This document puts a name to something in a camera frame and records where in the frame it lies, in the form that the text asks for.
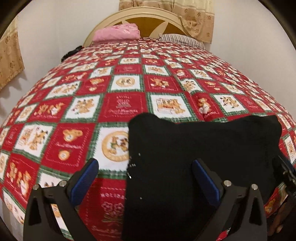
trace striped pillow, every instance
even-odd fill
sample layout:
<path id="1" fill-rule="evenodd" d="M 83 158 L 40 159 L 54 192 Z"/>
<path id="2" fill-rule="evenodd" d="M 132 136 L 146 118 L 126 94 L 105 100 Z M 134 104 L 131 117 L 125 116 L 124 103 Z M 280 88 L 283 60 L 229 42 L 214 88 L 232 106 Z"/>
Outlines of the striped pillow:
<path id="1" fill-rule="evenodd" d="M 183 44 L 190 47 L 200 48 L 206 50 L 203 42 L 198 41 L 194 38 L 190 38 L 185 35 L 180 34 L 160 34 L 158 41 L 161 42 L 170 42 L 175 44 Z"/>

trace white wall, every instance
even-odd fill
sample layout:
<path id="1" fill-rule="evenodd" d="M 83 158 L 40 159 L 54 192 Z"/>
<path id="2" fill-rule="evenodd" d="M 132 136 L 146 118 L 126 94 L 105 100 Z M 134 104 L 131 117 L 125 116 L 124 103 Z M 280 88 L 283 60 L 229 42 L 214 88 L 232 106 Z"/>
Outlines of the white wall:
<path id="1" fill-rule="evenodd" d="M 216 1 L 210 50 L 257 82 L 296 117 L 296 50 L 259 1 Z"/>
<path id="2" fill-rule="evenodd" d="M 33 0 L 19 14 L 25 71 L 0 93 L 0 123 L 17 101 L 119 0 Z M 218 0 L 211 52 L 272 94 L 296 117 L 296 51 L 276 18 L 258 0 Z"/>

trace beige curtain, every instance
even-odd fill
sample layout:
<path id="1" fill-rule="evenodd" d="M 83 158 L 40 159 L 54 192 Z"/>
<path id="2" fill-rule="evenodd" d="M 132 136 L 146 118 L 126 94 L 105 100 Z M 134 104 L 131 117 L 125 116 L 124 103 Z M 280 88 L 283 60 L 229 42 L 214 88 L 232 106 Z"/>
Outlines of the beige curtain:
<path id="1" fill-rule="evenodd" d="M 0 91 L 24 69 L 15 18 L 0 39 Z"/>
<path id="2" fill-rule="evenodd" d="M 195 39 L 211 43 L 215 0 L 120 0 L 119 10 L 130 7 L 157 7 L 177 14 Z"/>

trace bed sheet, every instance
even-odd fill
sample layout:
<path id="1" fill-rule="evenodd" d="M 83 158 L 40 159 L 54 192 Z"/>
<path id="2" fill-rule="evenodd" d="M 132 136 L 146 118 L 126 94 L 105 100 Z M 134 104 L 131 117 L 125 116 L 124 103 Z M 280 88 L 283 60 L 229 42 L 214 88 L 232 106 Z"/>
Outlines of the bed sheet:
<path id="1" fill-rule="evenodd" d="M 294 164 L 295 121 L 269 93 L 211 53 L 141 39 L 84 48 L 23 96 L 0 128 L 1 198 L 23 223 L 29 192 L 68 180 L 94 157 L 98 177 L 79 215 L 98 240 L 120 240 L 128 164 L 128 121 L 142 112 L 175 123 L 274 115 L 279 147 Z M 281 184 L 265 205 L 286 197 Z M 71 239 L 55 205 L 56 219 Z"/>

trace metal screw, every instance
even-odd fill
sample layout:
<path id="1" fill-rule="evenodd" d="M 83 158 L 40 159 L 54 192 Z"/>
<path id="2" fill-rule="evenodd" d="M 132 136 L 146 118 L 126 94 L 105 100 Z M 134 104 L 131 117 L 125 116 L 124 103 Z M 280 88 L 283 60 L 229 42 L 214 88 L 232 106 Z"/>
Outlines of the metal screw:
<path id="1" fill-rule="evenodd" d="M 229 180 L 225 180 L 223 183 L 226 187 L 230 187 L 232 185 L 231 181 Z"/>
<path id="2" fill-rule="evenodd" d="M 33 186 L 33 190 L 37 190 L 39 188 L 39 184 L 35 184 L 34 186 Z"/>
<path id="3" fill-rule="evenodd" d="M 257 190 L 258 189 L 258 186 L 256 184 L 252 184 L 251 187 L 252 187 L 253 190 Z"/>
<path id="4" fill-rule="evenodd" d="M 64 187 L 64 186 L 66 186 L 67 185 L 67 181 L 66 180 L 63 180 L 63 181 L 60 181 L 59 182 L 59 186 L 60 187 Z"/>

